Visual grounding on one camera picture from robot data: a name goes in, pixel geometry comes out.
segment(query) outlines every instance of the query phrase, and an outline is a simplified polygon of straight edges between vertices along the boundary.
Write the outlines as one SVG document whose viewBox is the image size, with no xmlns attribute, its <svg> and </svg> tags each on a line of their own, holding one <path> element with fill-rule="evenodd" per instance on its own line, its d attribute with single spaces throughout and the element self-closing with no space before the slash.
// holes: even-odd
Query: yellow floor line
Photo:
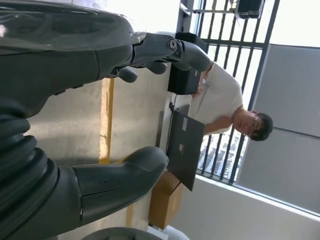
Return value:
<svg viewBox="0 0 320 240">
<path fill-rule="evenodd" d="M 127 228 L 131 228 L 133 218 L 134 218 L 134 204 L 131 204 L 127 207 L 127 218 L 125 219 L 125 226 Z"/>
<path fill-rule="evenodd" d="M 110 163 L 114 88 L 114 78 L 105 78 L 102 80 L 100 164 Z"/>
</svg>

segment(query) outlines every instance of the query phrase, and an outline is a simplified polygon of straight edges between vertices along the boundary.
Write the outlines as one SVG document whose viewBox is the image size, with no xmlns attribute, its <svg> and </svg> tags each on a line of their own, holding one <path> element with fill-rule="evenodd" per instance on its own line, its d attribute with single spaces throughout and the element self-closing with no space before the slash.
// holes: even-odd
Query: laptop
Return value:
<svg viewBox="0 0 320 240">
<path fill-rule="evenodd" d="M 172 116 L 168 144 L 168 171 L 189 190 L 195 183 L 205 124 L 188 116 L 189 107 L 175 110 Z"/>
</svg>

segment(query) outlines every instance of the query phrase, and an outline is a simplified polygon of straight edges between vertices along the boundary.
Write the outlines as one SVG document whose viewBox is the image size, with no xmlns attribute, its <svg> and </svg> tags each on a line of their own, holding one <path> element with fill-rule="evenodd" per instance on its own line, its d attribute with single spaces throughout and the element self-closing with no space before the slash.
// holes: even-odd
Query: man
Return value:
<svg viewBox="0 0 320 240">
<path fill-rule="evenodd" d="M 226 132 L 233 124 L 243 135 L 263 141 L 272 131 L 271 117 L 243 108 L 242 87 L 216 62 L 200 76 L 189 115 L 205 124 L 205 135 Z"/>
</svg>

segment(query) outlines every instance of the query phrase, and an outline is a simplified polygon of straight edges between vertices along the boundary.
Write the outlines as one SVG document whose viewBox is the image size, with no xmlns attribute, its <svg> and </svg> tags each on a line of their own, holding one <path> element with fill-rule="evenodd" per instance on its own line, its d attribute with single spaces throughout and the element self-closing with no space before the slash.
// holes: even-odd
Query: white t-shirt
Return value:
<svg viewBox="0 0 320 240">
<path fill-rule="evenodd" d="M 189 116 L 203 124 L 211 124 L 220 117 L 231 117 L 242 105 L 242 87 L 234 77 L 214 62 L 204 81 L 203 91 L 191 101 Z M 229 128 L 211 134 L 222 134 Z"/>
</svg>

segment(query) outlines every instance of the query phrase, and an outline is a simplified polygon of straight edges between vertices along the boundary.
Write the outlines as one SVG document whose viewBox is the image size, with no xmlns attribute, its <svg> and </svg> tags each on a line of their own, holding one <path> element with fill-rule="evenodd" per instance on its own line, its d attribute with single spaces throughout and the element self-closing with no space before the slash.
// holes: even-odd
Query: dark gray robot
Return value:
<svg viewBox="0 0 320 240">
<path fill-rule="evenodd" d="M 103 78 L 132 83 L 137 76 L 128 67 L 163 74 L 168 62 L 205 71 L 211 61 L 192 43 L 134 32 L 118 14 L 0 0 L 0 239 L 57 236 L 151 190 L 168 163 L 158 148 L 143 148 L 117 165 L 58 167 L 23 133 L 30 127 L 27 118 L 50 96 Z"/>
</svg>

